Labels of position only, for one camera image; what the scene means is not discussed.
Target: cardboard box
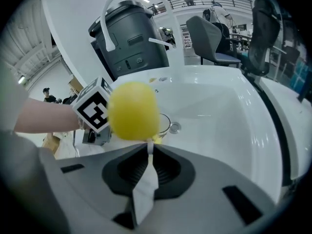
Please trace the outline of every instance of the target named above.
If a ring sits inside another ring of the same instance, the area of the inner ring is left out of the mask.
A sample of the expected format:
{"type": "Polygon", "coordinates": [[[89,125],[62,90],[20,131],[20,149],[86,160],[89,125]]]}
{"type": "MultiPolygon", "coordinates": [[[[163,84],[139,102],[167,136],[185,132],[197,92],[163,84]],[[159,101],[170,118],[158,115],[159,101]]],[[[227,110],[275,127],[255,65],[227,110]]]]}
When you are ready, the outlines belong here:
{"type": "Polygon", "coordinates": [[[71,80],[68,83],[68,85],[75,91],[76,94],[79,94],[80,91],[83,89],[83,86],[80,84],[77,78],[74,77],[73,75],[71,75],[71,80]]]}
{"type": "Polygon", "coordinates": [[[59,148],[60,139],[56,136],[53,136],[53,133],[47,134],[47,136],[43,140],[42,147],[49,148],[55,154],[57,149],[59,148]]]}

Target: black office chair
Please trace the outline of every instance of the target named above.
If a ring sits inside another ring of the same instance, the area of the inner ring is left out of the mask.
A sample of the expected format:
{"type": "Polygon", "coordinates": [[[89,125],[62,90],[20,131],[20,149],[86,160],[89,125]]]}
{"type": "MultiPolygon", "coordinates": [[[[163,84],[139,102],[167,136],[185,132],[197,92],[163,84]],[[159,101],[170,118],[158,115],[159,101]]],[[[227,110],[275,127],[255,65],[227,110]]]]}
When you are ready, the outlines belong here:
{"type": "Polygon", "coordinates": [[[248,76],[265,76],[270,70],[270,48],[273,47],[280,24],[273,5],[268,0],[255,0],[253,8],[253,36],[250,42],[248,56],[237,54],[241,60],[244,76],[253,85],[254,78],[248,76]]]}
{"type": "Polygon", "coordinates": [[[200,56],[201,65],[203,64],[203,59],[207,59],[216,65],[236,64],[238,67],[239,59],[215,52],[222,37],[222,32],[216,26],[199,16],[188,19],[186,25],[195,54],[200,56]]]}

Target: white countertop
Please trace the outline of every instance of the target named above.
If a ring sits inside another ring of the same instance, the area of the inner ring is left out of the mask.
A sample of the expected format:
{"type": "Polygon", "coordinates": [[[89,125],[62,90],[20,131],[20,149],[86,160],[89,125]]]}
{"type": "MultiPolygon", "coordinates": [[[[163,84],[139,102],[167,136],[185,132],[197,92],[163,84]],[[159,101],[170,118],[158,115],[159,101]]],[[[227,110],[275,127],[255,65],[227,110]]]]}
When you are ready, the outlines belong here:
{"type": "Polygon", "coordinates": [[[298,93],[267,78],[260,86],[273,104],[285,131],[291,159],[291,179],[305,174],[312,158],[312,106],[298,93]]]}
{"type": "MultiPolygon", "coordinates": [[[[275,125],[258,92],[236,68],[192,65],[145,70],[119,77],[149,84],[160,112],[181,125],[163,145],[224,162],[249,178],[277,203],[282,186],[282,155],[275,125]]],[[[127,145],[104,144],[105,151],[127,145]]]]}

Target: black slot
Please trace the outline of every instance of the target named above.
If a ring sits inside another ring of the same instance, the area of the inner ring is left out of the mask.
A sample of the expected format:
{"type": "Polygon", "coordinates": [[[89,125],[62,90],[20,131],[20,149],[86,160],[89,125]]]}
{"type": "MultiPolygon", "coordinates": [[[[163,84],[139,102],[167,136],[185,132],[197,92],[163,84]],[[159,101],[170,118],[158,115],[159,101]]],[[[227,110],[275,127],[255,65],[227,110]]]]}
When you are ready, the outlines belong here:
{"type": "Polygon", "coordinates": [[[143,36],[142,35],[135,37],[135,38],[132,38],[131,40],[128,40],[128,45],[132,46],[132,45],[135,45],[139,42],[143,42],[143,36]]]}
{"type": "MultiPolygon", "coordinates": [[[[147,145],[144,144],[109,161],[102,170],[102,178],[113,193],[132,197],[133,188],[147,165],[147,145]]],[[[159,183],[155,200],[181,196],[195,179],[195,169],[190,161],[158,145],[154,146],[153,166],[159,183]]]]}
{"type": "Polygon", "coordinates": [[[222,191],[246,225],[262,216],[261,211],[236,186],[224,187],[222,191]]]}
{"type": "Polygon", "coordinates": [[[127,65],[127,68],[128,69],[131,69],[130,65],[129,65],[129,62],[126,60],[126,65],[127,65]]]}
{"type": "Polygon", "coordinates": [[[137,227],[133,198],[128,200],[125,211],[117,214],[112,220],[130,230],[137,227]]]}
{"type": "Polygon", "coordinates": [[[95,141],[96,141],[96,135],[93,130],[90,130],[89,135],[88,135],[88,142],[94,143],[95,141]]]}
{"type": "Polygon", "coordinates": [[[81,164],[75,164],[75,165],[71,165],[71,166],[64,166],[61,168],[61,170],[65,174],[65,173],[70,173],[70,172],[79,170],[81,168],[84,168],[84,166],[81,164]]]}

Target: yellow ball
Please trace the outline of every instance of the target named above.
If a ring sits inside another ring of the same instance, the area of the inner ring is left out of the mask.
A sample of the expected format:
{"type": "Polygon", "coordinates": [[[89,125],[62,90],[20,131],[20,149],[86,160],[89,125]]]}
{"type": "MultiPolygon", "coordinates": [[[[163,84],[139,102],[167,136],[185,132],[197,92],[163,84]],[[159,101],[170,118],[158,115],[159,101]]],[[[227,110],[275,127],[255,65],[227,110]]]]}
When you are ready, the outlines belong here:
{"type": "Polygon", "coordinates": [[[142,82],[116,88],[108,103],[114,133],[126,140],[147,140],[159,132],[159,109],[153,89],[142,82]]]}

